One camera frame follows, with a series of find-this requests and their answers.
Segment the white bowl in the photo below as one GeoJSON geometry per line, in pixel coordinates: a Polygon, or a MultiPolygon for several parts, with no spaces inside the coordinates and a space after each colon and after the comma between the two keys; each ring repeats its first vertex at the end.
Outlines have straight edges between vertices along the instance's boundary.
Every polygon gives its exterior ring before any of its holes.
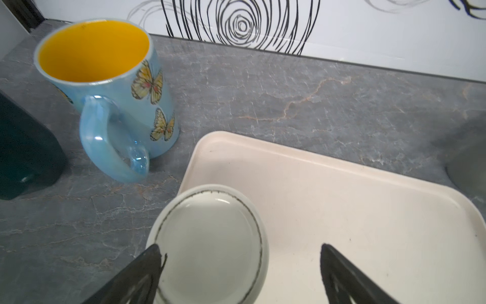
{"type": "Polygon", "coordinates": [[[203,185],[174,198],[147,239],[167,261],[154,303],[252,304],[268,269],[268,240],[239,191],[203,185]]]}

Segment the dark teal bottle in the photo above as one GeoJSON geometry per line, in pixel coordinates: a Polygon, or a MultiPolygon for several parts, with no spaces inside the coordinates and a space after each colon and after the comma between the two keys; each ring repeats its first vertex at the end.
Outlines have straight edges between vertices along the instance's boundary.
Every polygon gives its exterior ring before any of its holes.
{"type": "Polygon", "coordinates": [[[0,90],[0,199],[51,186],[67,162],[56,137],[0,90]]]}

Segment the countertop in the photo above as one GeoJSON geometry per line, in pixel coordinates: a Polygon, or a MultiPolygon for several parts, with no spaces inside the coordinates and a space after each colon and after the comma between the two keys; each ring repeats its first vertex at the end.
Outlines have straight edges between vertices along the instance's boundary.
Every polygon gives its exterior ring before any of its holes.
{"type": "MultiPolygon", "coordinates": [[[[45,124],[69,166],[0,201],[2,303],[80,303],[145,247],[197,141],[226,130],[452,186],[444,165],[486,130],[486,84],[153,36],[181,134],[142,183],[85,154],[77,113],[35,69],[47,20],[0,62],[0,89],[45,124]]],[[[483,197],[470,197],[486,215],[483,197]]]]}

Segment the blue mug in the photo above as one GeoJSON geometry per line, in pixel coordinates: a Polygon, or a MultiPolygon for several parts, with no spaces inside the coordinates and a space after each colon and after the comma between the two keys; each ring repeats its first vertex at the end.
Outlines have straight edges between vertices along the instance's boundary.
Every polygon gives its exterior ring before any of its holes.
{"type": "Polygon", "coordinates": [[[83,148],[113,179],[144,179],[149,159],[177,140],[174,104],[142,28],[115,19],[69,24],[39,43],[34,63],[81,113],[83,148]]]}

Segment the wall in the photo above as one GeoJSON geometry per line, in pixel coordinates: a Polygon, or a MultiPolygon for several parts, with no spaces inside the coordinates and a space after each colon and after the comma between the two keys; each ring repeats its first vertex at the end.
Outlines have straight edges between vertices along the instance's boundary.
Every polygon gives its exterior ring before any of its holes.
{"type": "Polygon", "coordinates": [[[0,60],[29,33],[0,1],[0,60]]]}
{"type": "Polygon", "coordinates": [[[46,18],[486,81],[486,0],[37,0],[46,18]]]}

